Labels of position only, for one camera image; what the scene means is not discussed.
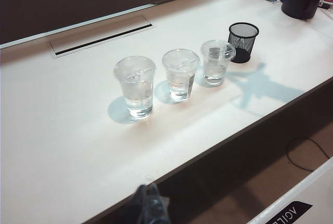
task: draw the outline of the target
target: clear plastic cup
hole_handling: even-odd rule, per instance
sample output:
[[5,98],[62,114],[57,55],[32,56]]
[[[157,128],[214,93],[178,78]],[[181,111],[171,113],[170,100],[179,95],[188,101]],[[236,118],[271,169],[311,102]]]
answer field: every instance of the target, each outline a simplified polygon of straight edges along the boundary
[[189,98],[196,69],[200,65],[200,58],[193,51],[175,49],[168,51],[162,58],[166,77],[170,86],[170,96],[176,102]]
[[212,40],[202,44],[203,77],[211,85],[221,85],[229,61],[234,59],[236,50],[226,41]]
[[143,119],[152,111],[154,62],[143,56],[120,60],[113,69],[119,80],[130,115]]

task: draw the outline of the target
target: white desk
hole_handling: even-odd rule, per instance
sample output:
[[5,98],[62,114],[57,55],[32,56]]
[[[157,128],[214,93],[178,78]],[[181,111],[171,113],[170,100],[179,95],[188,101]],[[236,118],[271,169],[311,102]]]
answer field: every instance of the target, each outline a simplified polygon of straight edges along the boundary
[[[2,223],[84,222],[333,76],[321,10],[305,22],[265,0],[177,0],[105,23],[139,15],[155,27],[57,59],[49,40],[70,33],[2,50]],[[199,70],[190,100],[166,103],[162,55],[200,54],[238,21],[260,29],[251,60],[216,88]],[[158,70],[152,116],[125,123],[112,68],[131,55]]]
[[[302,224],[331,224],[333,220],[333,158],[307,176],[299,184],[275,201],[271,206],[253,218],[248,224],[287,224],[296,220]],[[312,205],[303,215],[300,203]],[[294,213],[287,214],[289,209]]]

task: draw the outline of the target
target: pen holder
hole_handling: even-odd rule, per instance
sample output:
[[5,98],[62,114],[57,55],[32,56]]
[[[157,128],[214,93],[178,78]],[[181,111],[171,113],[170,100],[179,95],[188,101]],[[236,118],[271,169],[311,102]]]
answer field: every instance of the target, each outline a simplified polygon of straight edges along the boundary
[[237,22],[229,27],[229,39],[236,49],[236,57],[231,61],[234,63],[245,63],[250,60],[255,37],[259,29],[250,23]]

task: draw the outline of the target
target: plastic cup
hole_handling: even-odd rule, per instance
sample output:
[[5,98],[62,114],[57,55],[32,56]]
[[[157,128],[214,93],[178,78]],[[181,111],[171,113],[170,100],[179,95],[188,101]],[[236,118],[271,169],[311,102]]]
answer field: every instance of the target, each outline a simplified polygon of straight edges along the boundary
[[198,55],[191,50],[175,49],[164,54],[162,63],[171,98],[176,102],[187,100],[191,95],[196,69],[200,65]]
[[154,62],[143,56],[120,60],[113,69],[119,80],[130,115],[147,118],[152,111]]
[[235,57],[236,50],[226,41],[212,40],[202,44],[203,77],[211,85],[221,85],[229,61]]

